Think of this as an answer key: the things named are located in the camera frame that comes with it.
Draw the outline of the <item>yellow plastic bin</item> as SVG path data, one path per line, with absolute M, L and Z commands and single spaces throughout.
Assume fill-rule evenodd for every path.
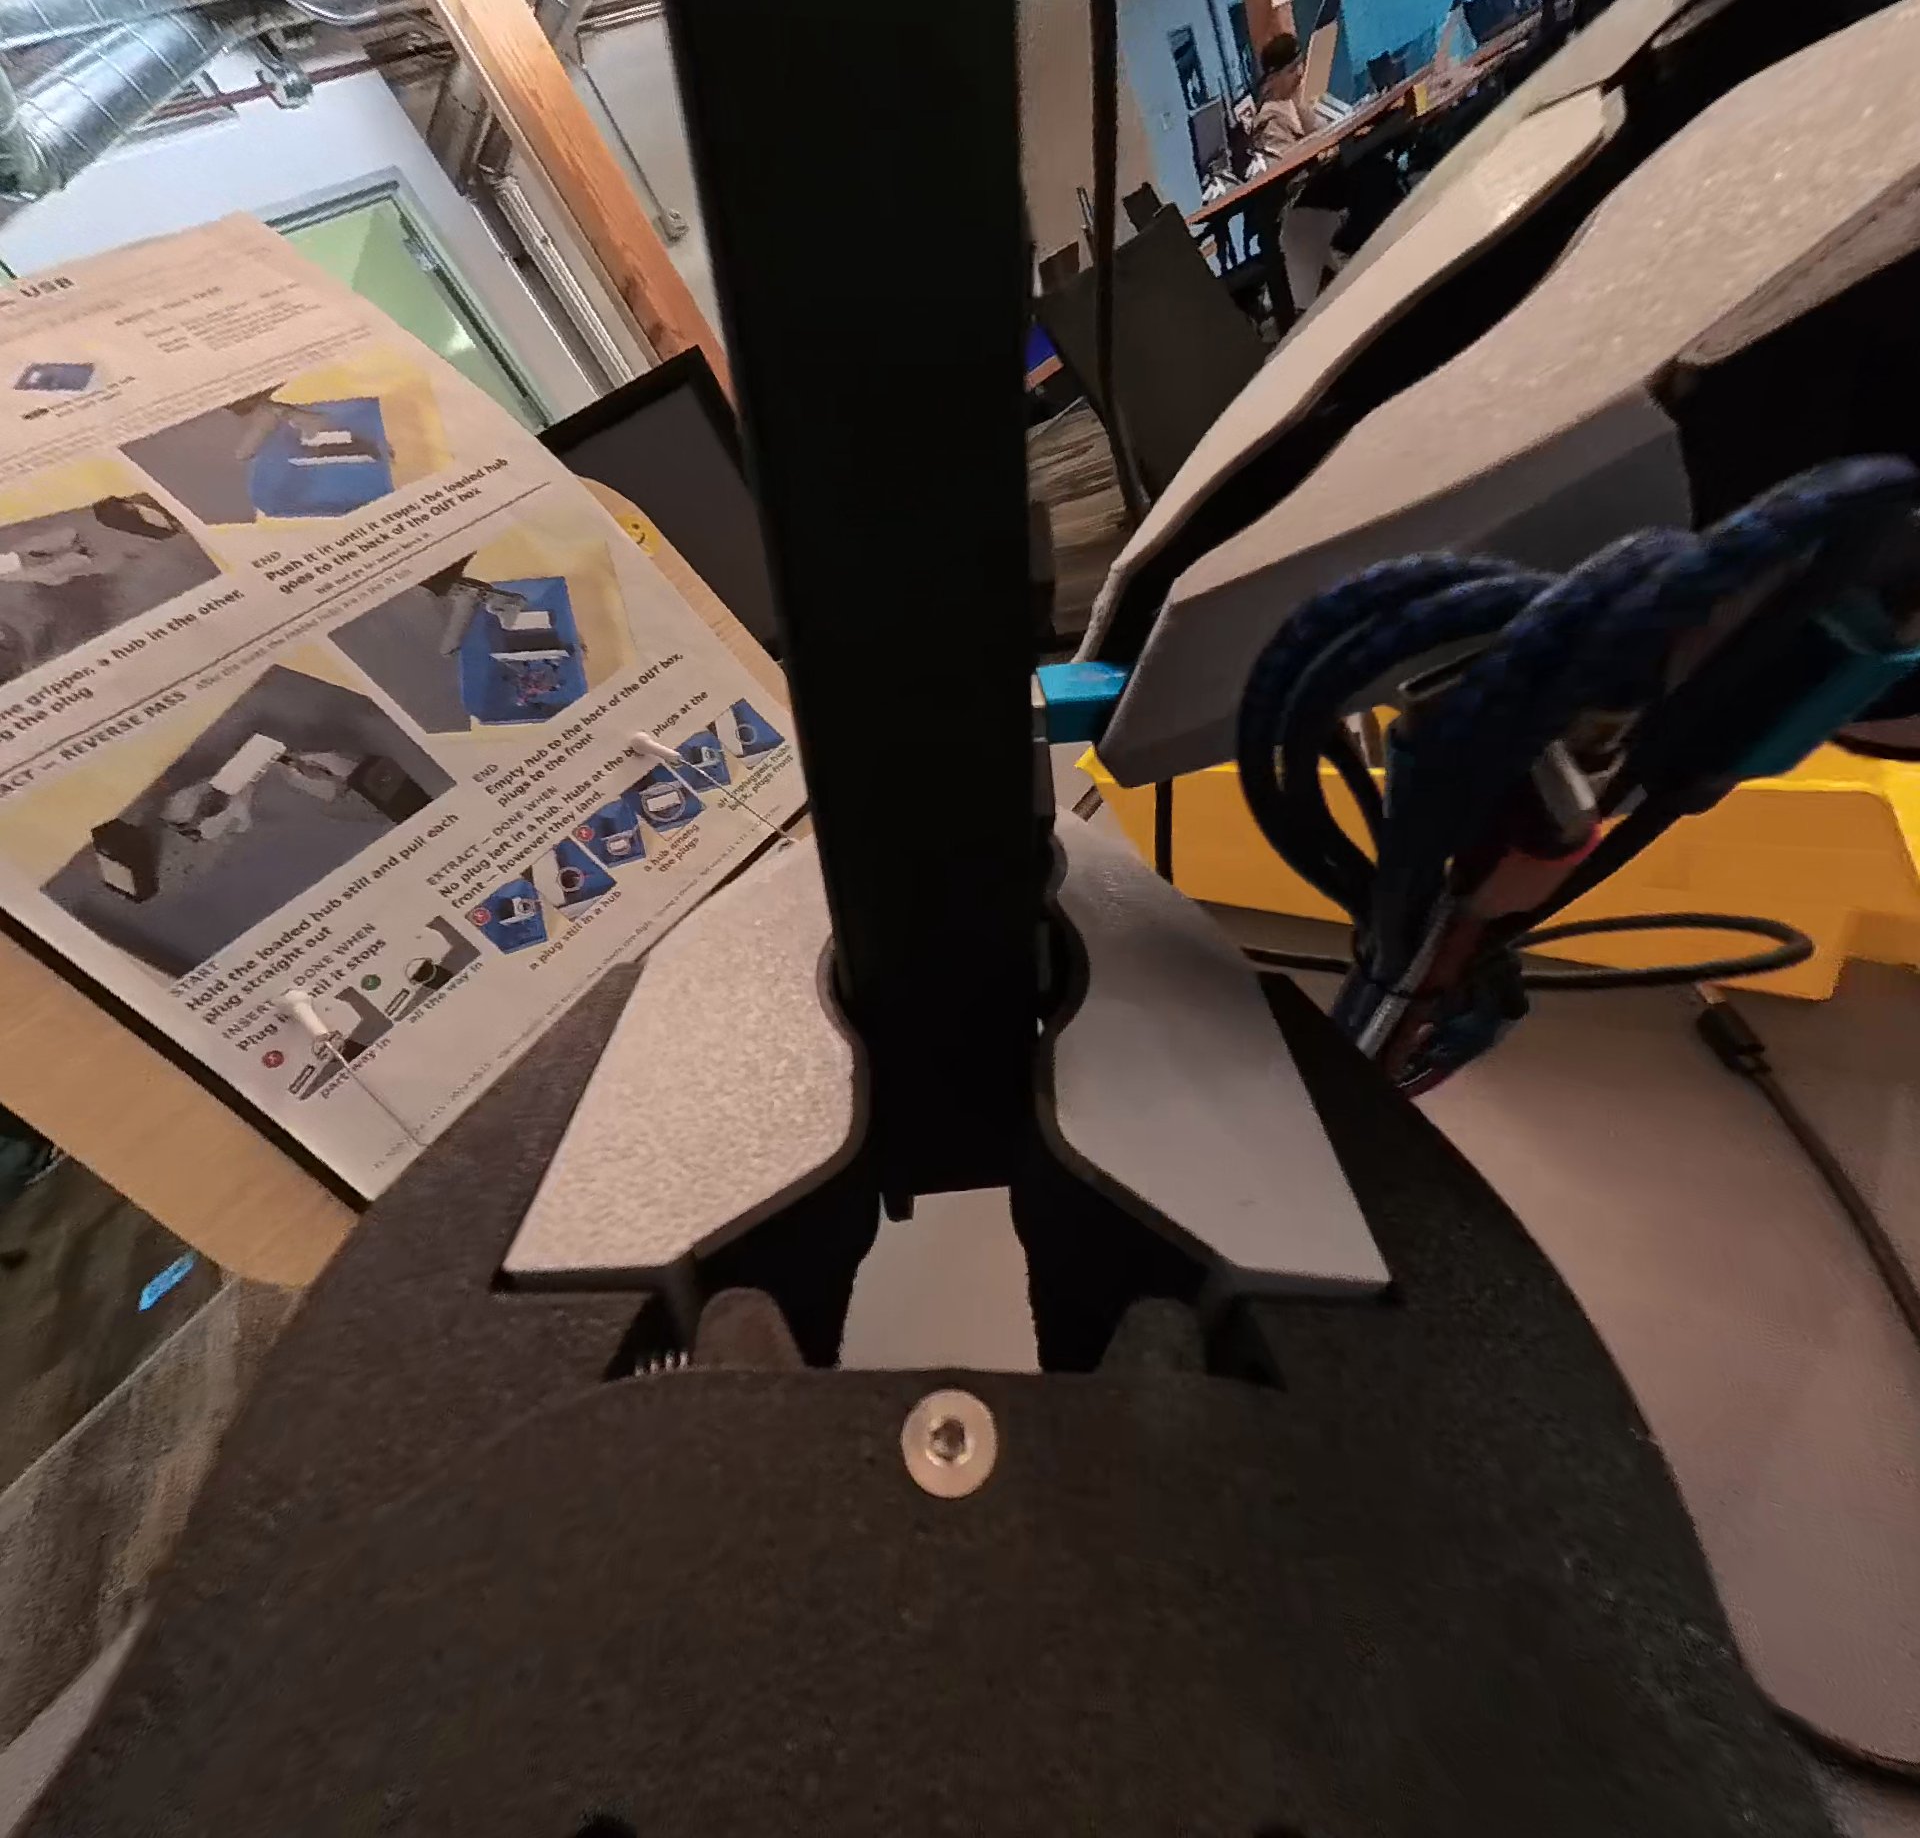
M 1264 843 L 1231 766 L 1169 791 L 1169 883 L 1187 898 L 1348 922 Z M 1825 1003 L 1849 963 L 1916 971 L 1917 764 L 1824 746 L 1787 777 L 1741 785 L 1681 821 L 1554 927 L 1644 915 L 1754 916 L 1802 932 L 1811 959 L 1750 981 L 1762 994 Z

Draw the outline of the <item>printed instruction poster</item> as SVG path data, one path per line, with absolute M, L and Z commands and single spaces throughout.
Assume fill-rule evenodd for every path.
M 803 816 L 783 692 L 256 218 L 1 343 L 3 931 L 372 1203 Z

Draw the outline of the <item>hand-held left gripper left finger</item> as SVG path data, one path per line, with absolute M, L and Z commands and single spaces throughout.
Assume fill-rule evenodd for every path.
M 756 1289 L 836 1328 L 873 1240 L 865 1055 L 838 1006 L 818 843 L 778 848 L 646 956 L 500 1277 L 639 1289 L 689 1324 Z

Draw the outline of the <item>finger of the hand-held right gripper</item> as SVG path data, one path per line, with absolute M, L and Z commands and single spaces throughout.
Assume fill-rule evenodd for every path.
M 1328 458 L 1353 423 L 1449 346 L 1399 330 L 1516 237 L 1625 123 L 1620 88 L 1510 98 L 1427 173 L 1231 398 L 1130 537 L 1094 601 L 1088 658 L 1134 658 L 1173 585 L 1253 526 Z
M 1555 98 L 1620 88 L 1623 69 L 1681 0 L 1620 0 L 1558 59 Z M 1178 578 L 1125 668 L 1098 737 L 1104 769 L 1143 786 L 1224 764 L 1258 652 L 1310 597 L 1382 561 L 1487 555 L 1549 574 L 1644 528 L 1705 522 L 1575 522 L 1554 501 L 1582 450 L 1613 436 L 1585 391 L 1551 395 L 1555 196 L 1524 228 L 1454 278 L 1399 339 L 1449 346 L 1407 361 L 1421 370 L 1353 421 L 1326 458 L 1268 515 Z

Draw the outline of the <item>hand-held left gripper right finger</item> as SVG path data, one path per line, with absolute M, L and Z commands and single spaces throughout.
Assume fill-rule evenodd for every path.
M 1046 834 L 1034 1314 L 1107 1338 L 1140 1298 L 1373 1304 L 1392 1277 L 1250 960 L 1070 811 Z

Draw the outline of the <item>wooden support post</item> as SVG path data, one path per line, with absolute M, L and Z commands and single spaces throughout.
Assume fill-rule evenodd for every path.
M 594 125 L 559 51 L 528 0 L 426 0 L 471 70 L 491 114 L 563 211 L 600 276 L 652 352 L 695 350 L 735 403 L 725 350 L 668 257 L 612 146 Z

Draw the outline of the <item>black mesh wrist rest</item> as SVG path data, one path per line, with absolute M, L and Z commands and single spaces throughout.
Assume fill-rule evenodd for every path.
M 1747 1668 L 1916 1781 L 1916 1330 L 1765 1094 L 1678 989 L 1549 990 L 1427 1094 L 1636 1394 Z

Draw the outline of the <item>black framed screen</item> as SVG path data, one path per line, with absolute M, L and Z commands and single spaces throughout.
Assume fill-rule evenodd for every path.
M 779 660 L 771 577 L 732 403 L 697 349 L 543 428 L 578 481 L 639 508 L 746 632 Z

